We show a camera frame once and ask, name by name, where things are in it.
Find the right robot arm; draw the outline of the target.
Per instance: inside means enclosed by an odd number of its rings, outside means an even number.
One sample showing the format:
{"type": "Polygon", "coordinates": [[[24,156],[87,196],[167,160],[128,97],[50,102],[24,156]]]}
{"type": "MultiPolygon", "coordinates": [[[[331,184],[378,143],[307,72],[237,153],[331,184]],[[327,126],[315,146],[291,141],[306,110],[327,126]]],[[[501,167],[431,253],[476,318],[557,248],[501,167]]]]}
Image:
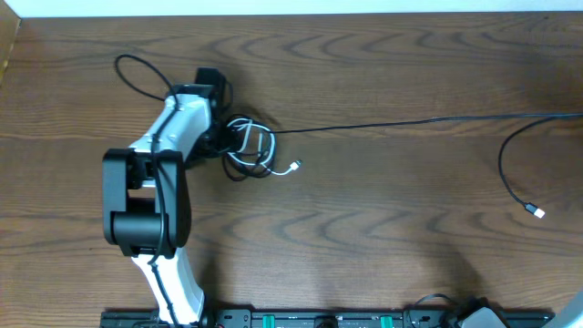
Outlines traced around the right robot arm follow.
{"type": "Polygon", "coordinates": [[[543,328],[582,328],[583,292],[579,291],[568,305],[543,328]]]}

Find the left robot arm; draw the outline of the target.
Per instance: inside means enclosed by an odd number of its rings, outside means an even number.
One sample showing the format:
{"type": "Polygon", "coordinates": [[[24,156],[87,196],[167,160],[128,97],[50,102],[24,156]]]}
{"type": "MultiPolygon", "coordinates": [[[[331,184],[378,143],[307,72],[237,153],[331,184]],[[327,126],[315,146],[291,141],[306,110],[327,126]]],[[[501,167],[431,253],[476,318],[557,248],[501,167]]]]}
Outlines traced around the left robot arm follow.
{"type": "Polygon", "coordinates": [[[143,272],[169,327],[208,327],[212,316],[185,249],[191,225],[186,171],[230,147],[221,118],[228,81],[216,68],[198,69],[191,84],[174,85],[148,131],[103,165],[103,226],[143,272]]]}

